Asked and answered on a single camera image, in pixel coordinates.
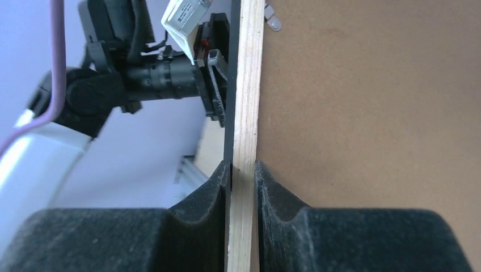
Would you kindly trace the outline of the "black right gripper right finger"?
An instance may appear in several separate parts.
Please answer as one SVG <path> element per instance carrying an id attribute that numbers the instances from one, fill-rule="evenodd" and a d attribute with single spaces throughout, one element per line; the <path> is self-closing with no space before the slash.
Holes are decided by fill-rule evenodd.
<path id="1" fill-rule="evenodd" d="M 262 161 L 255 180 L 261 271 L 471 271 L 433 211 L 311 207 Z"/>

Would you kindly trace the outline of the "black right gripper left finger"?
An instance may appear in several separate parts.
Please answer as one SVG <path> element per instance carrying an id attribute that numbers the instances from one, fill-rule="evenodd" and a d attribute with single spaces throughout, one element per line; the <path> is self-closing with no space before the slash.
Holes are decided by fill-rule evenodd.
<path id="1" fill-rule="evenodd" d="M 2 271 L 224 271 L 230 166 L 169 209 L 45 209 L 19 228 Z"/>

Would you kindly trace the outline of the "brown cardboard backing board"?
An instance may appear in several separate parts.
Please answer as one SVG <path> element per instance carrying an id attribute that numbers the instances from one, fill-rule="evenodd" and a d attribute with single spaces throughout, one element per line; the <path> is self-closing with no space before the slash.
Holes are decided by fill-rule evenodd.
<path id="1" fill-rule="evenodd" d="M 257 158 L 317 207 L 440 214 L 480 270 L 480 2 L 272 1 Z"/>

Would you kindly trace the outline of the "wooden picture frame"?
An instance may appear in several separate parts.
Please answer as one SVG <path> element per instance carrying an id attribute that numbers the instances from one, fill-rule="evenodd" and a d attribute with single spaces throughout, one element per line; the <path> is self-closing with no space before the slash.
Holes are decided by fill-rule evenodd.
<path id="1" fill-rule="evenodd" d="M 237 35 L 232 35 L 233 56 L 229 66 L 235 102 L 230 105 L 233 121 L 228 132 L 232 141 L 229 242 L 226 271 L 257 271 L 257 191 L 254 178 L 258 141 L 261 63 L 263 56 L 265 1 L 237 1 L 232 6 Z"/>

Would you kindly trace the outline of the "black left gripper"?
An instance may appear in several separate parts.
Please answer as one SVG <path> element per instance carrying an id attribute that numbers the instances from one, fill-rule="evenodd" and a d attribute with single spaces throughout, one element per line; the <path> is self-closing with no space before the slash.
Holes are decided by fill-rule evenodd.
<path id="1" fill-rule="evenodd" d="M 93 115 L 143 101 L 199 97 L 206 115 L 225 126 L 230 24 L 224 13 L 200 20 L 192 65 L 180 46 L 156 42 L 145 1 L 82 1 L 86 77 L 77 82 L 77 108 Z"/>

